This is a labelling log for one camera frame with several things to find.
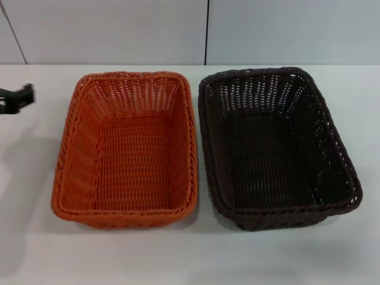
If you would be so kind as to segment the orange woven plastic basket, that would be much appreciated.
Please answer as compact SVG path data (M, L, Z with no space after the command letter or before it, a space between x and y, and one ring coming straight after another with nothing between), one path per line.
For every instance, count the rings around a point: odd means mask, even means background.
M195 116L181 74L105 72L75 86L53 181L54 214L99 229L160 227L197 204Z

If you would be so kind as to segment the dark brown woven plastic basket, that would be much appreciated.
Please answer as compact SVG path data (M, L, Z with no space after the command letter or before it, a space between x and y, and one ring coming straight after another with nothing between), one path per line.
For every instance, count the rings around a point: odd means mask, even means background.
M311 226L362 202L326 101L303 69L209 75L198 113L214 207L240 229Z

